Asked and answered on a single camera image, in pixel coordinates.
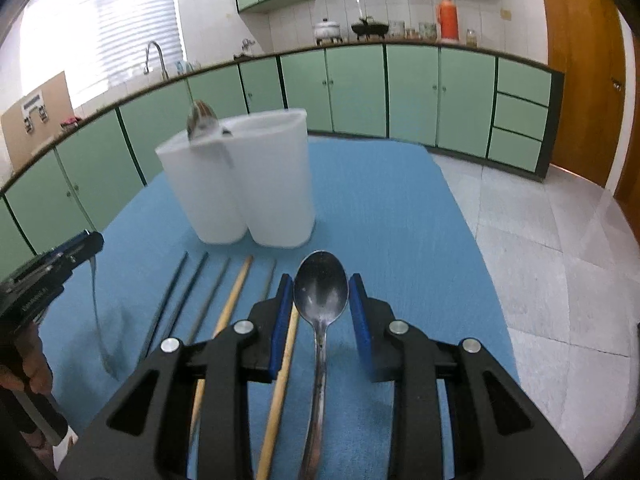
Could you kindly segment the left hand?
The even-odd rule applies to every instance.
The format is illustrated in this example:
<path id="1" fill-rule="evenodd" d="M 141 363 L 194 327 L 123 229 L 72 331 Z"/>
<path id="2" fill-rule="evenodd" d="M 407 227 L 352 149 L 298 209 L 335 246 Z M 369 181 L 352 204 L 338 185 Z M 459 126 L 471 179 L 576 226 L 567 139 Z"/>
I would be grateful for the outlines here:
<path id="1" fill-rule="evenodd" d="M 21 357 L 23 373 L 28 378 L 27 385 L 33 393 L 48 396 L 52 391 L 53 375 L 42 350 L 42 340 L 35 323 L 27 326 L 12 342 L 11 347 Z M 1 365 L 1 387 L 14 391 L 25 389 L 24 380 L 12 370 Z"/>

